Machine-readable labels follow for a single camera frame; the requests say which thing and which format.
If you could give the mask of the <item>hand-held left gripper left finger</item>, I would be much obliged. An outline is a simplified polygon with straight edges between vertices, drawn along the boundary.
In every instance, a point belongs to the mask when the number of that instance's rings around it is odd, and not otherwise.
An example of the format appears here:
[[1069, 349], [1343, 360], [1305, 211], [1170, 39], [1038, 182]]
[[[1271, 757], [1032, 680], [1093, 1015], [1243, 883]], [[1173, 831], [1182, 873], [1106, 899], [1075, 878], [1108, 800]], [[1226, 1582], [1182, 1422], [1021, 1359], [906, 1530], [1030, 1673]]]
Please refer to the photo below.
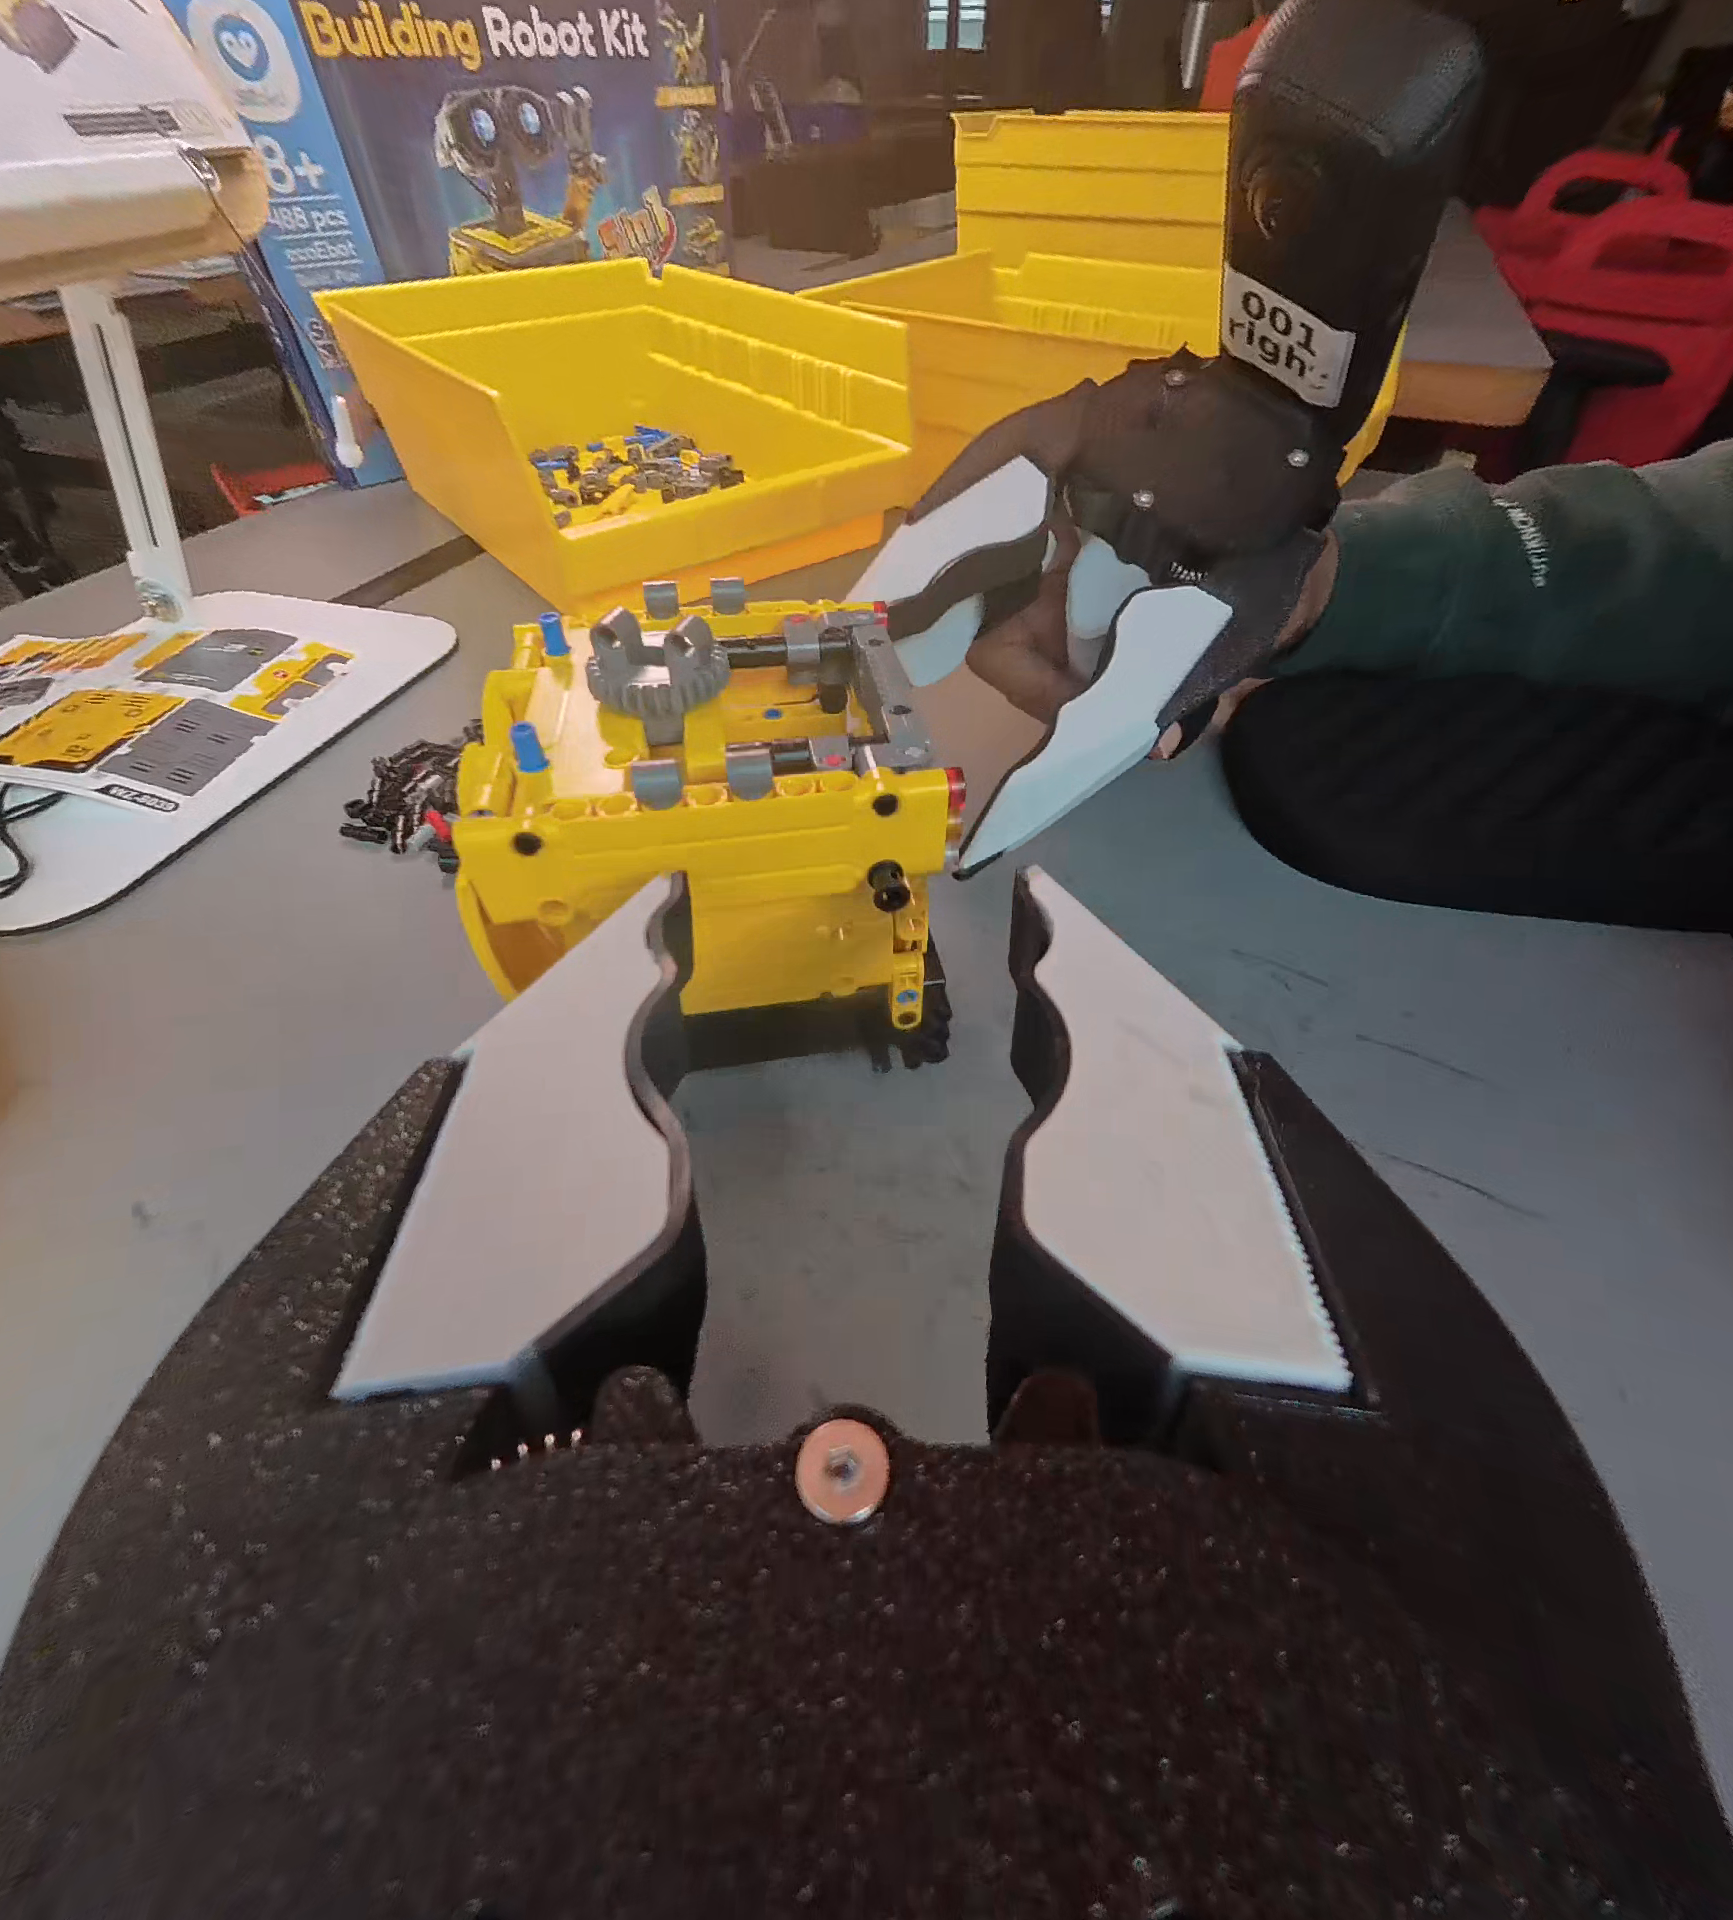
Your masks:
[[706, 1305], [673, 1110], [690, 960], [686, 879], [656, 875], [461, 1047], [339, 1400], [592, 1403], [632, 1365], [686, 1394]]

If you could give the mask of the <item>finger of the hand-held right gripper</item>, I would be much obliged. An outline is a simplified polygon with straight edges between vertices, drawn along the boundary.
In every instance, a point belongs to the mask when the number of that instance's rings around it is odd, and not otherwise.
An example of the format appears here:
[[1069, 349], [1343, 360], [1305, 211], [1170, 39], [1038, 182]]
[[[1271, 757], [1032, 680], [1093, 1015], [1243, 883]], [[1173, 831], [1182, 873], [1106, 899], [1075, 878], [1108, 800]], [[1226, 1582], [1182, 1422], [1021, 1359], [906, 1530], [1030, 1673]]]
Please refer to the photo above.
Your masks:
[[999, 780], [959, 848], [961, 879], [1119, 780], [1236, 681], [1232, 564], [1157, 585], [1103, 539], [1085, 537], [1069, 573], [1066, 623], [1088, 680]]
[[859, 684], [935, 684], [975, 635], [1019, 612], [1048, 569], [1071, 569], [1071, 524], [1053, 478], [1016, 455], [893, 532], [852, 597], [887, 605], [852, 642]]

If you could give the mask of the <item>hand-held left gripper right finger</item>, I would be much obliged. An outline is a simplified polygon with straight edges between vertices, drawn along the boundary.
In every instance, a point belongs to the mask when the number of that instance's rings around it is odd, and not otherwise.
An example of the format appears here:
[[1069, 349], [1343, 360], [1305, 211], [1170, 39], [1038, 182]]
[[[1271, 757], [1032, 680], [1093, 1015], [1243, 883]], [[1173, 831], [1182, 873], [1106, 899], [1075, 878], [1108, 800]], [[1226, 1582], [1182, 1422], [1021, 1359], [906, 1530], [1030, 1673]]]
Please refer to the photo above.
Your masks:
[[1262, 1060], [1041, 867], [1014, 875], [1009, 1062], [984, 1394], [1086, 1381], [1101, 1427], [1176, 1427], [1199, 1387], [1325, 1408], [1357, 1392]]

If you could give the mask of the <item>yellow lego vehicle model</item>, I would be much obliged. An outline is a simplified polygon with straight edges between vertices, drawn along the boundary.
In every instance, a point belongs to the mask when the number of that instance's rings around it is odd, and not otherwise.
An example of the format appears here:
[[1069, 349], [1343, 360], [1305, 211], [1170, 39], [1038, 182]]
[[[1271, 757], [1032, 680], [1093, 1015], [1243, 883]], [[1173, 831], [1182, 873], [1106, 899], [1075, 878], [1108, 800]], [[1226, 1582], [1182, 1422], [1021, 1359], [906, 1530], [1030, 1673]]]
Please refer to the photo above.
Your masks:
[[515, 998], [642, 883], [686, 882], [683, 1006], [722, 1054], [824, 1020], [910, 1068], [946, 1054], [929, 922], [967, 778], [933, 746], [893, 608], [684, 599], [649, 582], [589, 623], [512, 627], [462, 750], [452, 895]]

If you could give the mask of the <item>pile of small lego pins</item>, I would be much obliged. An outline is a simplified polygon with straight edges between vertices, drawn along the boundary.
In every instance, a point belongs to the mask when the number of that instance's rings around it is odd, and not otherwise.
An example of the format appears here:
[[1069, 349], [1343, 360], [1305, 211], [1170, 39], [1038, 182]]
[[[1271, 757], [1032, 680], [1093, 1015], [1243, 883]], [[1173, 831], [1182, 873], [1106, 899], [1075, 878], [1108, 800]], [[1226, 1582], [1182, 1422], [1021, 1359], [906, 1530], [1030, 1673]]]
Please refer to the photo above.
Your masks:
[[452, 879], [461, 872], [452, 844], [461, 766], [482, 742], [480, 722], [466, 722], [455, 736], [422, 736], [375, 755], [367, 790], [344, 805], [340, 839], [394, 858], [422, 855]]

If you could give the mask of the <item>lego instruction booklet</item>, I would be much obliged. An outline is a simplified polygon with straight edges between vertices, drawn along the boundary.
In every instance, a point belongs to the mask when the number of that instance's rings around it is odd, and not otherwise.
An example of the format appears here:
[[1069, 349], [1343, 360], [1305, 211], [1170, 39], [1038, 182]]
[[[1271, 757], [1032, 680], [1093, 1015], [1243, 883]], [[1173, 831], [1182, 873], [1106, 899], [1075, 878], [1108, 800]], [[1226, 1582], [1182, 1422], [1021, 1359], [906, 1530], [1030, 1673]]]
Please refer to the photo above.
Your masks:
[[0, 172], [252, 140], [158, 2], [0, 2]]

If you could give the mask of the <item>person's right forearm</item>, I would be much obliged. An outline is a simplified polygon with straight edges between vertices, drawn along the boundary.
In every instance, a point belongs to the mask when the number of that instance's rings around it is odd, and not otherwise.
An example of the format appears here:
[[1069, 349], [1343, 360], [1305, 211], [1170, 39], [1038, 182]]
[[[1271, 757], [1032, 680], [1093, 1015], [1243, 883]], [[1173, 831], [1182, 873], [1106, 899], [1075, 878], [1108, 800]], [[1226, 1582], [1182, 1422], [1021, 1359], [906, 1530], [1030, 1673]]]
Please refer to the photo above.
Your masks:
[[1415, 473], [1343, 506], [1325, 609], [1279, 677], [1513, 677], [1733, 732], [1733, 440], [1640, 468]]

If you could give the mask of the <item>heap of mixed lego parts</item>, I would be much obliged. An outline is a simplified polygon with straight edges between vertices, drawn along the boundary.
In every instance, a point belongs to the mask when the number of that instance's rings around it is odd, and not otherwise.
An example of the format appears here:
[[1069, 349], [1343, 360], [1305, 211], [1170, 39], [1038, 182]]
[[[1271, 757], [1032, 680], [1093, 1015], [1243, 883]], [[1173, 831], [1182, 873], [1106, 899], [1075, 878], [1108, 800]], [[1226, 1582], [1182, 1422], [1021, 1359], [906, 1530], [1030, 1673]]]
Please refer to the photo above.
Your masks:
[[528, 466], [561, 532], [653, 516], [747, 484], [744, 468], [726, 450], [651, 423], [584, 443], [537, 446]]

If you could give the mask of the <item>lego sticker sheet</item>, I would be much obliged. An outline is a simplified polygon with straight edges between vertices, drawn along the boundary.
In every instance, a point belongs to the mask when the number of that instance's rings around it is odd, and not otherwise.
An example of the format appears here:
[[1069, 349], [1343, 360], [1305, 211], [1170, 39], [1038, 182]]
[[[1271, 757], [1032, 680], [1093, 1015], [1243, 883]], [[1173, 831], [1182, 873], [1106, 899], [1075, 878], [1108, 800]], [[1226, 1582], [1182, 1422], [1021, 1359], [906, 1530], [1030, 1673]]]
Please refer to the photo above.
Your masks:
[[259, 625], [0, 643], [0, 784], [171, 811], [344, 680], [355, 653]]

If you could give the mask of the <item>lego set box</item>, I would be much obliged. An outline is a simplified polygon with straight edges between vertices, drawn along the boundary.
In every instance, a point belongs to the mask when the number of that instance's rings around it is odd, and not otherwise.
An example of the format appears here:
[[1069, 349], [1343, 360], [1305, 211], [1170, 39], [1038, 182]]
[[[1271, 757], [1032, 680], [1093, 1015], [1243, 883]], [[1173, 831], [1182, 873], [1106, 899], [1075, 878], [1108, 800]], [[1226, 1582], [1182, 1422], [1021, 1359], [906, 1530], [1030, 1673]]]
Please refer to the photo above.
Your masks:
[[378, 283], [640, 260], [726, 265], [705, 2], [170, 2], [269, 178], [262, 261], [401, 466], [321, 311]]

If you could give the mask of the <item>red plastic carrier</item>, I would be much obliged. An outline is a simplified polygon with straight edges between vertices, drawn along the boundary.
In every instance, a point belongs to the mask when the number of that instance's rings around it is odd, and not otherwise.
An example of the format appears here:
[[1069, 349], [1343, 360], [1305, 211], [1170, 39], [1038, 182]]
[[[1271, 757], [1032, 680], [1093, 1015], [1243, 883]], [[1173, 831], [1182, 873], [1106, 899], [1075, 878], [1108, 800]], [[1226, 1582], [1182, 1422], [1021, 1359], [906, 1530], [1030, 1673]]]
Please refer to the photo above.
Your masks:
[[1618, 203], [1531, 267], [1544, 332], [1664, 363], [1662, 379], [1589, 391], [1570, 455], [1639, 466], [1690, 443], [1733, 385], [1733, 206]]
[[1657, 152], [1589, 148], [1547, 166], [1516, 203], [1483, 203], [1473, 223], [1486, 242], [1505, 283], [1531, 307], [1557, 302], [1552, 261], [1575, 231], [1620, 203], [1692, 200], [1690, 174], [1671, 157], [1673, 141]]

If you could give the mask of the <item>white flat board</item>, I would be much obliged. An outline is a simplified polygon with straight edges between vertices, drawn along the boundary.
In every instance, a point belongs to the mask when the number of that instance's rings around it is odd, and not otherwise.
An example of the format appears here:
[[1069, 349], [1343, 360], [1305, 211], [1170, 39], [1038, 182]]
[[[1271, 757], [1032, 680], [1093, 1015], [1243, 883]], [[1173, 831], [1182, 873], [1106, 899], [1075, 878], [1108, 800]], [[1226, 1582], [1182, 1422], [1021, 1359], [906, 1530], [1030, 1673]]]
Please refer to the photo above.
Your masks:
[[439, 618], [254, 589], [200, 593], [178, 620], [137, 618], [105, 633], [139, 625], [158, 635], [179, 627], [285, 630], [350, 649], [355, 665], [171, 811], [0, 781], [0, 935], [58, 927], [130, 894], [456, 647], [452, 625]]

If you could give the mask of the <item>red printed box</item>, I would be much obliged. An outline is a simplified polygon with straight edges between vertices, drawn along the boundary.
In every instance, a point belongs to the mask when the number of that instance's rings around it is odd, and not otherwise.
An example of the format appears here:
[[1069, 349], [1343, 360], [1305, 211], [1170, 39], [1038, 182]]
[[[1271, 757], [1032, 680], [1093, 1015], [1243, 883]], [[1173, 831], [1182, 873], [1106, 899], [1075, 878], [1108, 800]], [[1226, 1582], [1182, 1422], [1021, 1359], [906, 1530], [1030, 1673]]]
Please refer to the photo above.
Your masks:
[[317, 459], [282, 462], [272, 468], [234, 468], [214, 462], [207, 476], [234, 517], [259, 516], [274, 506], [340, 487], [332, 469]]

